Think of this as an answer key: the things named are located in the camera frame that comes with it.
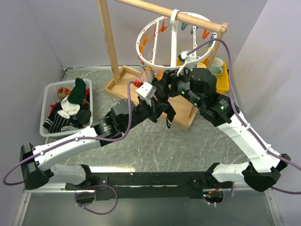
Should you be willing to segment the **black white striped sock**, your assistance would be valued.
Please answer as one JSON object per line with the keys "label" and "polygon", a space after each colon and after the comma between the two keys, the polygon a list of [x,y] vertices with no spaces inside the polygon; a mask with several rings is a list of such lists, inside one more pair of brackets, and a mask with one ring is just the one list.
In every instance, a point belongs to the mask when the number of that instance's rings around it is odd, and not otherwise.
{"label": "black white striped sock", "polygon": [[[156,88],[155,97],[157,100],[158,100],[158,81],[159,80],[157,78],[154,78],[153,81],[151,82],[151,84]],[[169,103],[169,101],[165,104],[168,104],[168,107],[164,110],[164,113],[166,114],[166,125],[167,128],[169,129],[171,127],[172,121],[174,120],[176,112],[174,108],[171,106],[171,104]]]}

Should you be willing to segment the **black brown sock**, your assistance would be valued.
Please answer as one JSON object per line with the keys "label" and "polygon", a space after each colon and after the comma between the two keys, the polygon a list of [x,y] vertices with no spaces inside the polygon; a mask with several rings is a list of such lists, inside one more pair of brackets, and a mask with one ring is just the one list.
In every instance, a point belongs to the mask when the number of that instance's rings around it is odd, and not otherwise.
{"label": "black brown sock", "polygon": [[86,126],[90,123],[91,112],[90,110],[81,109],[75,117],[82,126]]}

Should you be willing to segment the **dark green dotted sock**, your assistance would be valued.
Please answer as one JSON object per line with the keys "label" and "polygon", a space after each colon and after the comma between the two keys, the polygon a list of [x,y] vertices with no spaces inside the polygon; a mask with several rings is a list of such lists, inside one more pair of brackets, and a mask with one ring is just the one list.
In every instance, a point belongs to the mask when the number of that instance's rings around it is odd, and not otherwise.
{"label": "dark green dotted sock", "polygon": [[68,96],[68,101],[71,104],[81,104],[85,98],[86,84],[81,78],[76,78],[75,86]]}

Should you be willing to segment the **white small sock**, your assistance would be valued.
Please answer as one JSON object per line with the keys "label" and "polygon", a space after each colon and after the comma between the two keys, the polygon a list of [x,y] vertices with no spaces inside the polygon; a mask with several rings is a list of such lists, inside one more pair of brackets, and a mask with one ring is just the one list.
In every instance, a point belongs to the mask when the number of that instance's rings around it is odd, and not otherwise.
{"label": "white small sock", "polygon": [[62,101],[61,101],[61,110],[59,110],[57,113],[66,118],[69,119],[71,116],[75,116],[78,111],[80,110],[80,105],[79,104],[72,104],[68,101],[68,97],[65,97]]}

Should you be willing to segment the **orange sock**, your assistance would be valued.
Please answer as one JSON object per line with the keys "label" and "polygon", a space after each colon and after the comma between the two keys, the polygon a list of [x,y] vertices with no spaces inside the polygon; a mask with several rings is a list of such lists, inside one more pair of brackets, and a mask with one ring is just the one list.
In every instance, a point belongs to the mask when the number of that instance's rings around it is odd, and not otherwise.
{"label": "orange sock", "polygon": [[67,96],[70,95],[70,93],[71,93],[71,91],[68,88],[65,88],[64,91]]}

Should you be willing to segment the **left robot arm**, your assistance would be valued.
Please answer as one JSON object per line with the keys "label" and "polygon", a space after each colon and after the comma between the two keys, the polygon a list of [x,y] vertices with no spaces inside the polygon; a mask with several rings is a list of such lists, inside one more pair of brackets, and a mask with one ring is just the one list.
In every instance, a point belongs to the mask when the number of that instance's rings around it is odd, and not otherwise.
{"label": "left robot arm", "polygon": [[146,119],[157,122],[167,107],[168,104],[156,99],[150,104],[142,100],[138,105],[122,99],[104,117],[80,132],[47,145],[22,145],[20,162],[25,189],[40,188],[53,178],[89,189],[93,185],[93,176],[88,166],[62,166],[58,162],[85,150],[120,141],[130,129]]}

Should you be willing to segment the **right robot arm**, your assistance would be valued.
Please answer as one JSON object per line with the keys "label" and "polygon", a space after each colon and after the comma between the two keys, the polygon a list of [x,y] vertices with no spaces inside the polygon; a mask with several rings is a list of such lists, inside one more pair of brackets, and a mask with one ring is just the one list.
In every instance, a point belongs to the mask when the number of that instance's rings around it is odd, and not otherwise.
{"label": "right robot arm", "polygon": [[242,122],[244,116],[228,96],[217,93],[217,78],[206,68],[185,68],[183,75],[166,70],[161,80],[153,80],[160,101],[182,96],[199,109],[204,119],[230,137],[248,157],[240,164],[214,163],[207,170],[206,184],[215,188],[222,182],[245,182],[249,187],[264,192],[280,178],[280,172],[290,160],[287,154],[279,154],[263,148],[264,141],[251,126]]}

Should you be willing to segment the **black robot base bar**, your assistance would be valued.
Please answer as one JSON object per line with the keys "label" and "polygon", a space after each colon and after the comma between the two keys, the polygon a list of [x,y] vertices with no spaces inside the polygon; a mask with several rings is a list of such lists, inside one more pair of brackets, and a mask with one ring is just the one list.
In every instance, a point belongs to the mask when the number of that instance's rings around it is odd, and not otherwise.
{"label": "black robot base bar", "polygon": [[95,185],[108,185],[115,189],[118,198],[168,198],[188,197],[202,199],[204,190],[213,190],[219,185],[230,189],[231,182],[218,182],[206,172],[116,172],[92,173],[92,182],[84,186],[65,185],[67,191],[96,191],[96,200],[115,198],[107,187],[89,188]]}

